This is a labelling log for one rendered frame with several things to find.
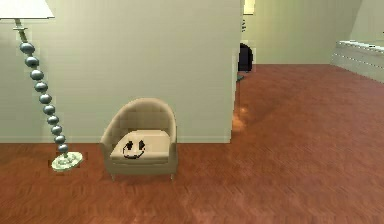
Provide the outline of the beaded silver floor lamp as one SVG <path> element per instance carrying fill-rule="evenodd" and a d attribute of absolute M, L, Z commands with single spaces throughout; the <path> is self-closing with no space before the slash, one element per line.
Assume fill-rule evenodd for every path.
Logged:
<path fill-rule="evenodd" d="M 40 61 L 34 56 L 36 48 L 28 41 L 25 34 L 27 27 L 22 25 L 22 20 L 53 19 L 54 14 L 46 0 L 0 0 L 0 20 L 13 20 L 14 30 L 19 33 L 21 43 L 19 49 L 26 55 L 24 63 L 31 69 L 29 75 L 35 81 L 34 89 L 40 94 L 39 102 L 44 105 L 43 113 L 47 116 L 47 123 L 54 136 L 59 155 L 51 162 L 51 167 L 56 172 L 64 172 L 77 167 L 83 161 L 80 152 L 70 152 L 63 135 L 60 119 L 56 115 L 56 108 L 51 104 L 52 96 L 47 93 L 48 84 L 44 81 L 44 73 L 40 69 Z"/>

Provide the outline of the pale framed wall picture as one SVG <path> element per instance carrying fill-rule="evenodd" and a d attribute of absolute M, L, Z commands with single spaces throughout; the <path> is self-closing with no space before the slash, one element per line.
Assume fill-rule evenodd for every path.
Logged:
<path fill-rule="evenodd" d="M 256 0 L 244 0 L 244 15 L 253 15 L 255 13 L 255 1 Z"/>

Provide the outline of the black office chair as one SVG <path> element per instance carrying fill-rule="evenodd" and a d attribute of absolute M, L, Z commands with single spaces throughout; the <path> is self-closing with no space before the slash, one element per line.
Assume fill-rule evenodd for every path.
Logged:
<path fill-rule="evenodd" d="M 241 43 L 238 60 L 238 71 L 250 72 L 252 70 L 252 62 L 253 52 L 251 48 L 248 45 Z"/>

